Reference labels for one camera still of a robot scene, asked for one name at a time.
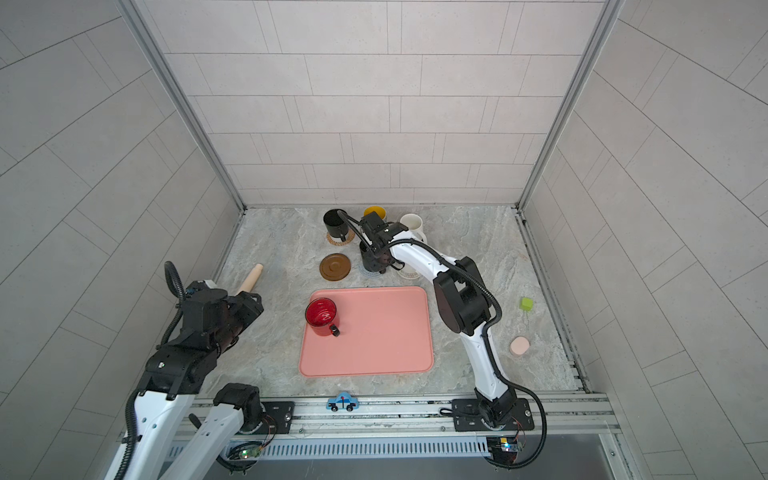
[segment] gray marble surface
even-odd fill
[[[362,207],[345,207],[355,218]],[[332,396],[347,390],[357,395],[397,393],[466,393],[474,376],[457,334],[443,324],[432,282],[404,280],[388,271],[376,278],[362,273],[358,240],[344,247],[326,241],[323,214],[328,207],[256,208],[247,211],[232,251],[218,279],[235,290],[253,265],[264,271],[254,292],[264,313],[240,336],[237,347],[219,358],[201,394],[213,396],[228,382],[258,386],[262,396]],[[572,390],[577,385],[552,323],[518,226],[509,207],[387,207],[388,220],[417,213],[424,220],[429,244],[447,255],[471,257],[486,286],[502,305],[502,321],[492,327],[502,367],[509,378],[534,390]],[[352,271],[338,282],[319,274],[324,256],[341,252]],[[304,309],[312,292],[329,288],[418,285],[429,298],[435,364],[424,373],[306,378],[299,373]],[[520,298],[535,302],[531,312],[519,309]],[[509,343],[518,335],[531,341],[523,356],[513,356]]]

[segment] wooden stick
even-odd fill
[[[240,289],[237,291],[237,293],[250,292],[253,290],[253,286],[256,285],[256,281],[261,276],[262,270],[264,270],[264,265],[257,263],[253,270],[248,273],[248,276],[245,277],[245,280],[243,280],[243,284],[240,285]]]

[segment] gray tile wall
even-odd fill
[[[0,2],[0,477],[103,478],[237,216],[111,0]]]
[[[137,3],[250,205],[517,201],[602,7]]]
[[[525,212],[646,478],[768,474],[766,64],[765,2],[627,0]]]

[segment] black mug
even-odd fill
[[[331,238],[339,238],[342,242],[346,242],[346,236],[349,234],[349,225],[339,215],[339,209],[328,210],[323,215],[323,223],[326,225],[326,230],[328,230]]]

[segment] green block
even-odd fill
[[[530,312],[533,309],[533,300],[527,298],[526,296],[522,297],[520,299],[520,308],[526,312]]]

